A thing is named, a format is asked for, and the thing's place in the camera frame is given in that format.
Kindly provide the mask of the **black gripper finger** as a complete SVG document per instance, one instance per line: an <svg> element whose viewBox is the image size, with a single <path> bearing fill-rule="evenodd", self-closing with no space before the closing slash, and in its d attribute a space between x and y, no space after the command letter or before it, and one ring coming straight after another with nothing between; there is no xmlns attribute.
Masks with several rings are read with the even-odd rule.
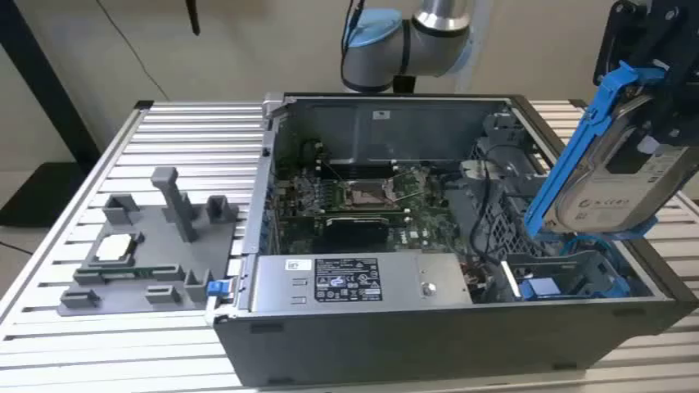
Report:
<svg viewBox="0 0 699 393"><path fill-rule="evenodd" d="M593 85L598 86L605 74L628 58L640 36L648 14L646 1L614 1L608 11L598 55L593 68Z"/></svg>
<svg viewBox="0 0 699 393"><path fill-rule="evenodd" d="M696 71L696 61L669 67L650 102L630 117L634 129L605 165L608 172L637 172L661 145L697 147Z"/></svg>

